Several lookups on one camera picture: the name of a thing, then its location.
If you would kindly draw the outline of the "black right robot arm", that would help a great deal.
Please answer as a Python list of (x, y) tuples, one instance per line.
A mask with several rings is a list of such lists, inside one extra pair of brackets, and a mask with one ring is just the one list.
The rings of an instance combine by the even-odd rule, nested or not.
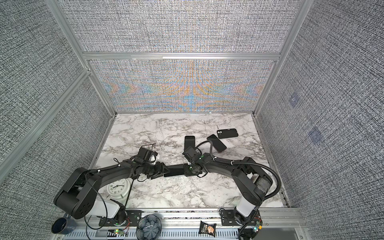
[(234, 219), (239, 225), (251, 222), (264, 200), (270, 197), (268, 191), (273, 185), (273, 180), (266, 173), (268, 169), (249, 157), (236, 161), (203, 155), (193, 163), (183, 164), (187, 177), (202, 178), (205, 174), (215, 173), (234, 180), (242, 195), (233, 210)]

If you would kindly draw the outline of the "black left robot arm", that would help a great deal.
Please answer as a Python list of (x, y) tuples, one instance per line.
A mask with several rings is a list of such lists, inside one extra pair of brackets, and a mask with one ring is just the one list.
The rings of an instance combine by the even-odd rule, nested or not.
[(54, 205), (71, 217), (81, 219), (91, 211), (100, 188), (121, 179), (136, 179), (141, 174), (156, 179), (169, 172), (164, 163), (152, 165), (131, 160), (101, 169), (78, 168), (55, 196)]

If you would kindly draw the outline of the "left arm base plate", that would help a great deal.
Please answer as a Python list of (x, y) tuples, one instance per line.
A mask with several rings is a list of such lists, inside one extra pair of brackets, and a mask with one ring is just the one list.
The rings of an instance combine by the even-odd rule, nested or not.
[(137, 227), (139, 221), (142, 219), (142, 211), (119, 211), (115, 217), (108, 219), (102, 217), (99, 222), (100, 227), (126, 227), (128, 225)]

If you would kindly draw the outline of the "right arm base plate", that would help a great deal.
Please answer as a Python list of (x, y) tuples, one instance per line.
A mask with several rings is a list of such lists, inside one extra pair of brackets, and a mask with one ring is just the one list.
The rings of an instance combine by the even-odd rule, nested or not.
[(222, 226), (240, 226), (240, 224), (235, 219), (233, 210), (219, 209), (219, 214), (221, 217)]

